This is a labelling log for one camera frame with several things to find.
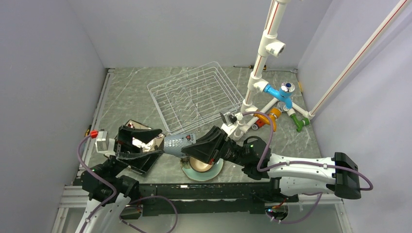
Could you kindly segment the brown patterned ceramic bowl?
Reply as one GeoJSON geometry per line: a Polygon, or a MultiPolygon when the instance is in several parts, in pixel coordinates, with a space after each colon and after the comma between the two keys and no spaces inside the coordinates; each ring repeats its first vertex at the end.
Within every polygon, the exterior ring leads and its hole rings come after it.
{"type": "Polygon", "coordinates": [[[195,170],[196,172],[201,172],[201,173],[208,172],[209,170],[213,168],[213,165],[204,163],[193,157],[189,158],[189,165],[193,170],[195,170]]]}

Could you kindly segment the grey dotted ceramic mug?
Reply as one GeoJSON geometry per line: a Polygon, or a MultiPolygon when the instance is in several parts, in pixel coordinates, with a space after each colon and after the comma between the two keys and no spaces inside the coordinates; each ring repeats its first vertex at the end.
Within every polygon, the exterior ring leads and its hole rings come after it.
{"type": "Polygon", "coordinates": [[[182,148],[194,143],[196,143],[196,135],[194,133],[166,136],[164,138],[164,153],[177,158],[186,158],[187,155],[182,152],[182,148]]]}

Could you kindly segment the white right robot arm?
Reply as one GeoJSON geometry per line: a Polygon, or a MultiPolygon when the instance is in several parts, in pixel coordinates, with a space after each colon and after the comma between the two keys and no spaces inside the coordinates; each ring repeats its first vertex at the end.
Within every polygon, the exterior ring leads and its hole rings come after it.
{"type": "Polygon", "coordinates": [[[214,126],[181,152],[203,163],[213,165],[220,159],[242,166],[242,171],[253,180],[274,179],[268,187],[273,201],[297,194],[333,193],[342,199],[361,198],[358,165],[345,153],[332,157],[294,158],[271,152],[258,136],[246,138],[242,145],[214,126]]]}

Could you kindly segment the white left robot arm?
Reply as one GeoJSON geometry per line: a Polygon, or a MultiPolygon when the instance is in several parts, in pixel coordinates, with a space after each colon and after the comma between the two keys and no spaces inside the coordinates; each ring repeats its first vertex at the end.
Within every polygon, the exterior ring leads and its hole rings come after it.
{"type": "Polygon", "coordinates": [[[163,144],[154,149],[145,149],[133,144],[138,140],[143,144],[151,141],[164,141],[161,129],[135,128],[132,125],[119,127],[117,137],[111,139],[106,131],[92,130],[80,142],[83,145],[88,139],[95,139],[95,147],[103,148],[109,153],[102,164],[88,167],[81,154],[78,160],[85,171],[80,176],[82,189],[88,192],[88,201],[78,233],[108,233],[113,228],[115,217],[119,216],[127,204],[135,203],[140,197],[139,182],[131,177],[118,174],[126,169],[130,162],[137,159],[161,155],[163,144]]]}

